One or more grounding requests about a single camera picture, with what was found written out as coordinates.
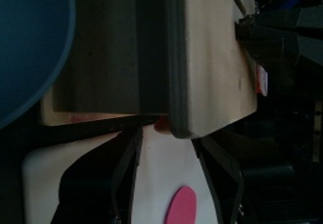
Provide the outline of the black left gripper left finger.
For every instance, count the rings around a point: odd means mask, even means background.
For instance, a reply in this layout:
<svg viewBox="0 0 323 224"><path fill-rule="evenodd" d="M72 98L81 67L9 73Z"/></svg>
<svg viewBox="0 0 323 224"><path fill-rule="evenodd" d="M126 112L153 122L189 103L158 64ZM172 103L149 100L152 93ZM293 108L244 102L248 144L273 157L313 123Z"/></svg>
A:
<svg viewBox="0 0 323 224"><path fill-rule="evenodd" d="M50 224L130 224L141 145L138 127L77 158L60 178Z"/></svg>

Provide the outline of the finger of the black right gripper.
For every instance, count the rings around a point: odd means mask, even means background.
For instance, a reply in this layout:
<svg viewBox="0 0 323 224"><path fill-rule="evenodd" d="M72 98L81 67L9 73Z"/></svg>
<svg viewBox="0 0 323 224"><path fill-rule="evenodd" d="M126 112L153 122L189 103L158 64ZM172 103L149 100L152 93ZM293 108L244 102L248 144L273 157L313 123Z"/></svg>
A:
<svg viewBox="0 0 323 224"><path fill-rule="evenodd" d="M237 42L248 49L254 50L264 39L261 28L256 24L256 16L245 15L234 24Z"/></svg>

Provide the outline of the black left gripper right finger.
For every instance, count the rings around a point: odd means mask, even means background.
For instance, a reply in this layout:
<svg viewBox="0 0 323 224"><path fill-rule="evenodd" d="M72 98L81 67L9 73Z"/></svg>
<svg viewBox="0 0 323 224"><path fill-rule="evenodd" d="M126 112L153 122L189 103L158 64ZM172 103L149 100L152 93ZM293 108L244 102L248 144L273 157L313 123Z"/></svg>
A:
<svg viewBox="0 0 323 224"><path fill-rule="evenodd" d="M240 164L210 137L193 139L192 144L210 191L218 224L237 224L242 202Z"/></svg>

